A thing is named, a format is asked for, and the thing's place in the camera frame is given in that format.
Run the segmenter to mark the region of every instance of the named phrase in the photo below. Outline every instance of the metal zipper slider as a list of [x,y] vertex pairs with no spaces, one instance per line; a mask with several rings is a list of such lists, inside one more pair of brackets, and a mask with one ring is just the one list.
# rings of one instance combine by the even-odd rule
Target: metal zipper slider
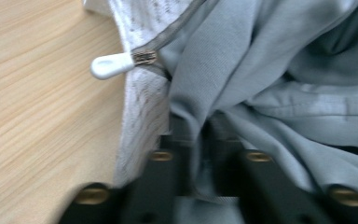
[[112,54],[94,59],[90,71],[96,78],[104,80],[128,72],[137,65],[152,64],[156,60],[157,53],[153,50]]

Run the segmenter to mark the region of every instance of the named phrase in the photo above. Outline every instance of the zipper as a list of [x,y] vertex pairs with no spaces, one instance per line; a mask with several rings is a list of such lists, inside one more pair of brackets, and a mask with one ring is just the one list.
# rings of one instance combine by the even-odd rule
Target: zipper
[[135,66],[152,71],[160,76],[171,79],[166,75],[164,67],[158,62],[158,50],[168,44],[174,35],[191,18],[197,9],[206,0],[194,0],[178,20],[172,23],[162,33],[145,45],[134,49],[132,52],[112,54],[94,59],[90,66],[91,73],[100,80],[129,72]]

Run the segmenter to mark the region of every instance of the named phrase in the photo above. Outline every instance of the light wood grain surface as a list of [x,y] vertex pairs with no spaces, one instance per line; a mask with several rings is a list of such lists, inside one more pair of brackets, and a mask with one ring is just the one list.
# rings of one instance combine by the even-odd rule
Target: light wood grain surface
[[120,51],[80,0],[0,0],[0,224],[55,223],[79,185],[111,181],[124,77],[89,65]]

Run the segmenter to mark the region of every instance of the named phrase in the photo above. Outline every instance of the brass screw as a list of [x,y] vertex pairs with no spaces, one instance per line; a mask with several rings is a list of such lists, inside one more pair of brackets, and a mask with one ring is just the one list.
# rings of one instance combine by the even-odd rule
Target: brass screw
[[272,161],[272,158],[263,152],[249,152],[246,158],[249,161]]
[[331,189],[330,196],[339,203],[358,207],[358,192],[352,189]]
[[83,189],[77,194],[75,202],[95,205],[105,202],[108,198],[109,191],[107,189]]
[[150,159],[152,161],[170,161],[173,158],[173,154],[170,152],[153,152]]

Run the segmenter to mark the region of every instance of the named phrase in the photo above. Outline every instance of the blue-gray cloth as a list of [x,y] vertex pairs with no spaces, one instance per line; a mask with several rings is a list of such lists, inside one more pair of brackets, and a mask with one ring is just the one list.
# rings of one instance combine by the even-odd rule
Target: blue-gray cloth
[[[358,191],[358,155],[340,149],[358,147],[358,0],[218,1],[172,75],[170,110],[190,139],[222,111],[302,189]],[[183,203],[180,223],[241,223],[231,205]]]

